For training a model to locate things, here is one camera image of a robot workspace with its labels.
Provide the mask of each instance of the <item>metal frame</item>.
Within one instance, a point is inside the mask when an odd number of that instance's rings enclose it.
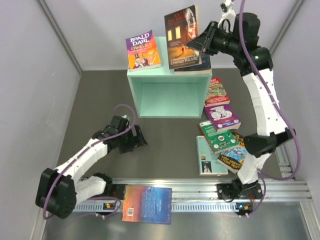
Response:
[[[47,18],[48,22],[50,23],[57,38],[61,42],[65,52],[69,56],[71,62],[73,63],[73,65],[76,68],[76,70],[78,71],[78,73],[81,75],[81,73],[82,73],[81,66],[80,66],[76,56],[74,55],[73,51],[71,50],[71,47],[69,46],[67,39],[65,38],[59,25],[57,24],[53,14],[51,13],[46,1],[45,0],[35,0],[35,1],[39,4],[42,12],[44,13],[45,17]]]
[[[286,34],[287,30],[289,29],[291,23],[293,22],[295,16],[297,15],[298,11],[300,10],[300,8],[304,2],[305,2],[305,0],[297,0],[295,2],[292,10],[290,11],[289,16],[286,18],[282,28],[280,29],[279,33],[277,34],[276,39],[271,44],[271,47],[270,47],[271,55],[273,55],[275,53],[277,47],[279,46],[281,40],[283,39],[284,35]]]
[[[36,0],[39,4],[44,15],[48,19],[66,53],[70,57],[75,68],[82,73],[81,66],[77,58],[71,50],[64,34],[62,33],[59,25],[57,24],[54,16],[52,15],[45,0]],[[297,15],[299,9],[305,0],[297,0],[293,6],[289,16],[287,17],[284,25],[279,31],[277,38],[271,45],[270,52],[273,54],[279,43],[286,34],[289,26],[293,22],[294,17]],[[279,161],[282,176],[286,177],[292,173],[292,165],[286,146],[283,145],[276,150],[276,155]],[[207,180],[207,179],[167,179],[167,180],[154,180],[154,179],[114,179],[115,184],[136,184],[147,185],[155,187],[170,187],[172,193],[172,210],[173,212],[233,212],[235,202],[226,203],[218,199],[217,187],[218,183],[229,183],[231,179],[225,180]],[[289,180],[285,182],[266,180],[266,202],[300,202],[303,216],[313,240],[320,239],[320,219],[315,205],[312,201],[312,196],[305,181]],[[81,205],[88,208],[94,208],[92,205],[97,205],[100,208],[101,204],[105,201],[86,201],[78,205],[75,211],[81,208]],[[42,209],[38,211],[38,218],[33,226],[30,240],[41,239],[46,221],[42,218]]]
[[[218,199],[217,184],[230,183],[231,179],[114,179],[114,184],[142,185],[172,188],[172,212],[237,212],[236,203],[248,203],[249,199],[224,202]],[[305,181],[275,181],[266,179],[264,202],[311,202],[312,197]],[[88,200],[78,204],[74,212],[112,212],[103,210],[110,200]]]

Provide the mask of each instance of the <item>white wall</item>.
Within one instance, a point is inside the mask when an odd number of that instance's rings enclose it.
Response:
[[[26,240],[80,76],[35,0],[1,1],[0,32],[0,239]]]
[[[165,36],[164,15],[197,4],[199,32],[221,18],[221,0],[45,0],[83,70],[120,70],[128,66],[125,39],[153,30]],[[240,0],[235,1],[239,12]],[[262,46],[270,47],[295,0],[247,0],[246,12],[261,20]],[[233,68],[232,57],[211,58],[213,68]]]
[[[280,107],[302,150],[298,176],[307,181],[320,213],[320,1],[307,0],[273,55]],[[296,160],[293,141],[290,155]]]

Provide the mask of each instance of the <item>purple book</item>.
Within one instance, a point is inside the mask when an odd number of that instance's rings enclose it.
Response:
[[[205,106],[204,111],[217,132],[238,129],[241,122],[229,105]]]

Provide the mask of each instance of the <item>mint green box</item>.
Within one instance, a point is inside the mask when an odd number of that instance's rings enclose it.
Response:
[[[127,71],[139,118],[200,118],[211,74],[175,75],[169,69],[166,37],[156,37],[161,67]]]

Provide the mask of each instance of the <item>book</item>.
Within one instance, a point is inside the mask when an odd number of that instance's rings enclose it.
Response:
[[[164,16],[169,69],[201,64],[200,53],[187,47],[198,36],[196,6]]]
[[[127,38],[125,42],[130,71],[161,67],[156,38],[152,30],[139,36]]]
[[[171,203],[172,188],[127,185],[122,221],[170,224]]]
[[[227,175],[228,169],[221,165],[217,159],[219,154],[214,154],[204,136],[196,137],[198,152],[199,175]]]
[[[216,105],[229,104],[229,96],[222,85],[220,78],[212,78],[209,85],[209,91],[206,96],[205,106],[212,107]]]
[[[241,125],[239,118],[227,104],[205,106],[204,111],[218,133],[226,130],[238,129]]]
[[[242,167],[248,152],[245,147],[245,138],[238,133],[234,133],[233,135],[237,139],[239,146],[234,149],[221,152],[217,161],[236,174]]]
[[[174,69],[175,75],[211,74],[210,56],[200,53],[201,64]]]
[[[239,145],[231,131],[217,132],[210,120],[201,121],[198,126],[215,154],[234,149]]]

